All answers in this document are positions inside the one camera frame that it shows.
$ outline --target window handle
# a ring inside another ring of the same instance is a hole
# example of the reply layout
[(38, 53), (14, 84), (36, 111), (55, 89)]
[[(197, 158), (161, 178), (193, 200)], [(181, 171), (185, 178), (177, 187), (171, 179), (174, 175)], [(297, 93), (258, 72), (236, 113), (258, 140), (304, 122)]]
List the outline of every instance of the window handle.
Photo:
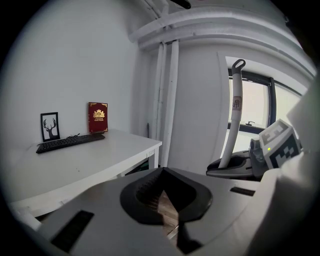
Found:
[(252, 124), (251, 123), (256, 123), (256, 122), (254, 122), (254, 121), (249, 121), (248, 123), (246, 123), (245, 125), (247, 125), (247, 126), (252, 126)]

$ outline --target black keyboard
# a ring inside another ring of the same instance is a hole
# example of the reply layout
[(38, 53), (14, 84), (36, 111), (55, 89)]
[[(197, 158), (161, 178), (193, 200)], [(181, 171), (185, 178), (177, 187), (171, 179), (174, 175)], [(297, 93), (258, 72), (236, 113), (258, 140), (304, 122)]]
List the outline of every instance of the black keyboard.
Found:
[(68, 138), (63, 138), (59, 140), (42, 143), (40, 144), (36, 152), (38, 154), (41, 154), (44, 152), (58, 150), (58, 149), (62, 149), (62, 148), (66, 148), (74, 145), (79, 145), (82, 143), (103, 140), (104, 138), (105, 136), (103, 136), (101, 133), (92, 133), (92, 134), (82, 135), (82, 136), (71, 136)]

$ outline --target deer silhouette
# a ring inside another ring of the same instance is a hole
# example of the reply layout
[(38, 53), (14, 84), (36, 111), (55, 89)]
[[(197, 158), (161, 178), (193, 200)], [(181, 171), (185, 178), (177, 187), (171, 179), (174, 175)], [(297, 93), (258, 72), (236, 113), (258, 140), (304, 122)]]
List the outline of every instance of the deer silhouette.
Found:
[(49, 133), (50, 139), (58, 139), (58, 135), (53, 135), (53, 134), (52, 134), (52, 129), (57, 126), (56, 120), (55, 120), (54, 118), (52, 118), (52, 120), (53, 120), (53, 127), (52, 127), (52, 125), (50, 124), (50, 128), (49, 128), (49, 126), (46, 127), (46, 125), (47, 125), (47, 124), (46, 124), (46, 120), (47, 120), (47, 119), (44, 119), (44, 121), (43, 121), (43, 128), (45, 128), (45, 130)]

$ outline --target red book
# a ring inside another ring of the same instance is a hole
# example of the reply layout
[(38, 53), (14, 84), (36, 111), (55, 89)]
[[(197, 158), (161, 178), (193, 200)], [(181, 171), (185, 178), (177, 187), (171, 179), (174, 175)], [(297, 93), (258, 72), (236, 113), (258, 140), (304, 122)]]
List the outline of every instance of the red book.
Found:
[(89, 133), (108, 131), (108, 104), (89, 102)]

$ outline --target black rectangle slot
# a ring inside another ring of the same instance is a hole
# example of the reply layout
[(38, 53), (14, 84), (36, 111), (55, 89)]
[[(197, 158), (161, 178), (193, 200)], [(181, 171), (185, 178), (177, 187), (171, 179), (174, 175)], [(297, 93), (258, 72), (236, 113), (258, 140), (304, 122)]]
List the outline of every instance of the black rectangle slot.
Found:
[(93, 216), (94, 214), (92, 212), (79, 211), (55, 238), (52, 239), (51, 243), (68, 253)]
[(249, 189), (245, 189), (237, 186), (234, 186), (233, 188), (231, 188), (230, 191), (241, 194), (241, 195), (250, 196), (250, 197), (253, 197), (256, 192), (253, 190), (249, 190)]

